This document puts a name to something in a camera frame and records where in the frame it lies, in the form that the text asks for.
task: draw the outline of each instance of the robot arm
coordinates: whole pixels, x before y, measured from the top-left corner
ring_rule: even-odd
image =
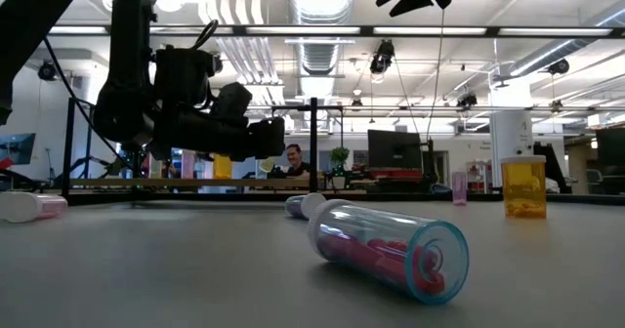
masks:
[[[0,53],[8,68],[0,71],[0,88],[7,88],[0,91],[4,93],[0,94],[0,125],[11,112],[13,78],[71,1],[6,0],[0,7],[0,39],[12,44]],[[154,54],[149,24],[155,19],[151,0],[113,1],[110,69],[94,115],[98,133],[126,145],[147,144],[159,159],[168,158],[172,147],[218,152],[233,160],[281,154],[284,121],[274,118],[248,125],[244,112],[252,95],[238,83],[227,85],[213,98],[208,78],[221,62],[198,50],[199,46],[168,46]],[[156,62],[153,86],[150,61]],[[208,112],[197,108],[209,104]]]

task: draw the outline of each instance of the man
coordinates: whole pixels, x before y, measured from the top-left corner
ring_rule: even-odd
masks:
[[[302,161],[302,149],[296,143],[286,147],[286,157],[291,164],[286,175],[288,177],[308,178],[311,175],[311,165]]]

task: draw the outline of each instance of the gray table surface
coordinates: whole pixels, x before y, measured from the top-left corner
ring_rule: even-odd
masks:
[[[450,221],[469,242],[461,293],[426,307],[311,248],[279,203],[72,208],[0,223],[0,327],[623,327],[625,208],[368,204]]]

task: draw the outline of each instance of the ductwork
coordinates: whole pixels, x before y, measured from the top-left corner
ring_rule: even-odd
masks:
[[[349,21],[354,0],[290,0],[296,24],[345,24]],[[304,75],[331,75],[337,70],[341,45],[298,45],[300,72]],[[333,78],[301,78],[306,96],[324,98],[334,89]]]
[[[585,21],[581,26],[623,26],[625,24],[625,0],[621,0],[603,12]],[[522,77],[545,68],[596,42],[596,39],[556,40],[535,51],[526,58],[513,63],[500,79]]]

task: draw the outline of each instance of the potted plant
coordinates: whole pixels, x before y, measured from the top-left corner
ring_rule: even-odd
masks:
[[[345,162],[349,156],[350,150],[346,147],[335,147],[330,151],[330,161],[334,164],[332,184],[336,189],[345,188]]]

